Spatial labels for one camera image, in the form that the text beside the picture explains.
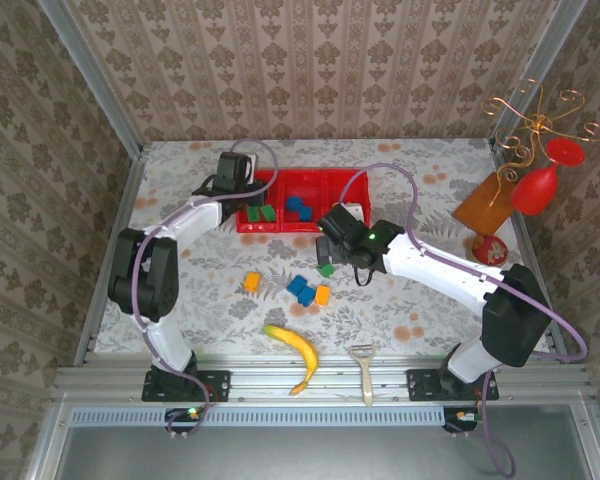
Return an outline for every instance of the toy block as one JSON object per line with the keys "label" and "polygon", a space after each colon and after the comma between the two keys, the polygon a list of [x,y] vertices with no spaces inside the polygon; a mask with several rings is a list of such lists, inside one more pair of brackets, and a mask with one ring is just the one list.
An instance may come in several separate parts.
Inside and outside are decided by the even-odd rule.
{"label": "toy block", "polygon": [[290,212],[299,212],[304,206],[302,197],[289,197],[287,198],[287,210]]}
{"label": "toy block", "polygon": [[256,293],[260,286],[260,274],[256,272],[247,273],[247,279],[244,281],[244,289],[248,292]]}
{"label": "toy block", "polygon": [[295,295],[296,297],[302,291],[304,287],[307,286],[307,279],[301,275],[296,275],[291,283],[287,285],[287,290],[289,293]]}
{"label": "toy block", "polygon": [[260,207],[260,212],[267,222],[276,221],[276,211],[271,205],[263,205]]}
{"label": "toy block", "polygon": [[316,298],[316,291],[311,287],[304,287],[298,294],[298,303],[303,307],[308,307]]}
{"label": "toy block", "polygon": [[311,207],[302,207],[300,209],[300,221],[301,222],[310,222],[312,212],[313,212],[313,209]]}
{"label": "toy block", "polygon": [[325,278],[329,278],[331,275],[333,275],[333,272],[336,271],[335,268],[333,268],[333,265],[331,265],[330,263],[327,263],[326,265],[320,265],[318,267],[318,271],[320,272],[320,275],[322,275]]}
{"label": "toy block", "polygon": [[321,307],[326,307],[329,303],[331,289],[325,285],[320,285],[316,290],[316,303]]}
{"label": "toy block", "polygon": [[260,209],[258,207],[247,207],[247,220],[249,222],[259,222],[260,221]]}

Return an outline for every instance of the orange block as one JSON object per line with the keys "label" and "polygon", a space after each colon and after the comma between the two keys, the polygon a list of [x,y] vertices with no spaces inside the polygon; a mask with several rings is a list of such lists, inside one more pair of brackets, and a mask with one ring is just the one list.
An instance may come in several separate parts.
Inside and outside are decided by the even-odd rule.
{"label": "orange block", "polygon": [[244,288],[248,292],[256,293],[260,286],[260,274],[256,272],[249,272],[247,279],[244,281]]}
{"label": "orange block", "polygon": [[316,289],[316,298],[315,298],[315,302],[316,304],[322,306],[322,307],[326,307],[327,304],[329,303],[329,295],[331,293],[331,289],[325,285],[320,285],[317,289]]}

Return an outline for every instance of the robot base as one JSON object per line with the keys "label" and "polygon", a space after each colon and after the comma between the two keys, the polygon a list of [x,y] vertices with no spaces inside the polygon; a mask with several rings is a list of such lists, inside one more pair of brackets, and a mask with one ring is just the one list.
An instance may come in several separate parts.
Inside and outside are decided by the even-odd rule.
{"label": "robot base", "polygon": [[[198,371],[195,377],[207,385],[212,403],[227,402],[231,389],[229,370]],[[193,382],[152,366],[144,377],[143,402],[204,402],[204,393]]]}
{"label": "robot base", "polygon": [[[464,383],[453,375],[449,369],[449,360],[460,345],[456,345],[442,362],[439,368],[418,368],[407,370],[407,387],[409,400],[412,402],[452,402],[475,401],[482,394],[484,384],[483,373],[475,382]],[[498,400],[498,384],[495,375],[491,375],[487,400]]]}

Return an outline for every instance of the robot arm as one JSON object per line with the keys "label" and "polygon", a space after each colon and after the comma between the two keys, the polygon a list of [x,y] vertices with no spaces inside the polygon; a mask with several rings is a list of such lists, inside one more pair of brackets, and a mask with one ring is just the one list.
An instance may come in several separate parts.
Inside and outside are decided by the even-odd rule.
{"label": "robot arm", "polygon": [[456,346],[440,367],[440,378],[447,380],[445,388],[473,383],[501,364],[523,366],[551,321],[535,307],[485,281],[487,276],[495,278],[546,305],[534,275],[522,265],[501,271],[422,242],[416,247],[402,227],[380,220],[368,228],[342,205],[334,206],[318,226],[352,264],[356,279],[358,269],[368,270],[369,280],[375,271],[406,277],[454,298],[482,318],[481,335]]}
{"label": "robot arm", "polygon": [[109,277],[108,296],[123,313],[133,315],[131,306],[132,270],[140,244],[150,232],[160,231],[150,240],[138,278],[138,306],[142,325],[138,325],[151,342],[158,369],[167,367],[177,372],[196,374],[196,359],[176,321],[169,317],[178,298],[180,254],[200,236],[213,230],[244,206],[261,205],[265,194],[245,200],[210,200],[219,195],[254,192],[264,183],[254,180],[255,155],[225,152],[220,156],[218,171],[195,190],[180,207],[168,226],[152,225],[143,230],[127,228],[120,232]]}

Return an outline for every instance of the patterned wallpaper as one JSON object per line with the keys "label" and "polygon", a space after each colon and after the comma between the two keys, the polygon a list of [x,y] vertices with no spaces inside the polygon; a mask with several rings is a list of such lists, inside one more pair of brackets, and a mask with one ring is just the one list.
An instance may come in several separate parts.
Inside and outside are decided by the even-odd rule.
{"label": "patterned wallpaper", "polygon": [[[588,3],[545,84],[551,97],[574,88],[588,100],[579,115],[557,128],[583,134],[585,121],[600,123],[600,0]],[[556,112],[559,105],[548,101],[547,108]],[[584,147],[584,166],[562,168],[557,198],[527,223],[555,308],[578,325],[590,345],[588,363],[600,402],[600,143]]]}
{"label": "patterned wallpaper", "polygon": [[486,137],[557,0],[69,0],[145,141]]}
{"label": "patterned wallpaper", "polygon": [[35,1],[0,0],[0,479],[70,364],[127,155]]}

